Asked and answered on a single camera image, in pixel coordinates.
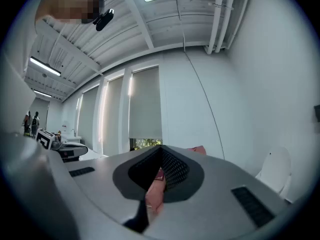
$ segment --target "window shade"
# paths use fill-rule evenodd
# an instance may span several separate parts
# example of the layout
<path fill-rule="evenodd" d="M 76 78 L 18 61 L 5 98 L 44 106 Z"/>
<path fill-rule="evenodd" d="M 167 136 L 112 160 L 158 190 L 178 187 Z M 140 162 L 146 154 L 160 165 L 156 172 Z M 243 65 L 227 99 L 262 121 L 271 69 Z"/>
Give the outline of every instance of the window shade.
<path fill-rule="evenodd" d="M 108 83 L 103 112 L 103 154 L 113 156 L 119 153 L 119 106 L 123 76 Z"/>
<path fill-rule="evenodd" d="M 33 103 L 31 104 L 30 107 L 30 113 L 31 117 L 34 118 L 36 115 L 36 112 L 39 113 L 39 128 L 46 129 L 47 128 L 47 115 L 48 115 L 48 107 L 49 107 L 49 101 L 40 99 L 40 98 L 35 98 Z"/>
<path fill-rule="evenodd" d="M 132 75 L 129 138 L 162 139 L 159 68 Z"/>
<path fill-rule="evenodd" d="M 97 93 L 98 87 L 95 87 L 83 94 L 78 124 L 78 135 L 82 137 L 81 143 L 91 150 L 93 149 L 92 138 Z"/>

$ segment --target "white chair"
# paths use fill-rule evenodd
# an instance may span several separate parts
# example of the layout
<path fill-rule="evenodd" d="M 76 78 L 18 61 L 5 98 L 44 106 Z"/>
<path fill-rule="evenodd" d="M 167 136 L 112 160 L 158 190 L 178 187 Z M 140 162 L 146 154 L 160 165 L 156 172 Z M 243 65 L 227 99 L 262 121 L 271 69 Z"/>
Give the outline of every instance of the white chair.
<path fill-rule="evenodd" d="M 291 159 L 288 150 L 284 147 L 272 148 L 256 178 L 285 199 L 291 184 Z"/>

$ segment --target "foliage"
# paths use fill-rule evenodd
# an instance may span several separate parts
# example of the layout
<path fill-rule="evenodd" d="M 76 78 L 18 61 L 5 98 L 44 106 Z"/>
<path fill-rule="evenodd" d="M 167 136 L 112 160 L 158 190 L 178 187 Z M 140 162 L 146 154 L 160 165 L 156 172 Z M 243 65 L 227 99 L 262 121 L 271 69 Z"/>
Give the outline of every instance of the foliage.
<path fill-rule="evenodd" d="M 135 138 L 133 139 L 133 147 L 135 150 L 143 149 L 145 147 L 162 145 L 162 139 L 159 138 Z"/>

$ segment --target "white ceiling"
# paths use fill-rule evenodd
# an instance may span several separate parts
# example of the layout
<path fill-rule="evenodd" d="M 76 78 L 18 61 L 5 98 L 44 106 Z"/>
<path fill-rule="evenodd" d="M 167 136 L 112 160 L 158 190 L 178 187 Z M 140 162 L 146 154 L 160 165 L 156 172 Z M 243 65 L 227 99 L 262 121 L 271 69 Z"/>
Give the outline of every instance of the white ceiling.
<path fill-rule="evenodd" d="M 96 31 L 93 24 L 64 24 L 48 17 L 36 26 L 38 37 L 31 56 L 49 63 L 61 72 L 61 77 L 46 73 L 48 77 L 44 78 L 41 69 L 29 63 L 25 81 L 31 88 L 63 101 L 77 87 L 102 74 L 110 65 L 161 50 L 183 47 L 183 33 L 185 46 L 209 45 L 214 2 L 105 0 L 105 9 L 114 9 L 114 18 L 100 32 Z M 220 26 L 224 13 L 222 7 Z M 54 47 L 61 31 L 61 37 Z"/>

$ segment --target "pink object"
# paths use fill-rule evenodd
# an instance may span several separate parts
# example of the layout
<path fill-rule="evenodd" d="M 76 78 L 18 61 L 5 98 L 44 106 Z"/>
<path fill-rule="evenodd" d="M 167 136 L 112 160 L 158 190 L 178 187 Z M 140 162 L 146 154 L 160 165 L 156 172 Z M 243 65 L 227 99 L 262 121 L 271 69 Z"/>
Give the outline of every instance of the pink object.
<path fill-rule="evenodd" d="M 206 149 L 204 146 L 196 146 L 188 148 L 188 150 L 206 155 Z M 150 206 L 152 211 L 159 214 L 164 206 L 164 190 L 166 188 L 166 177 L 163 176 L 163 180 L 154 180 L 145 194 L 145 203 Z"/>

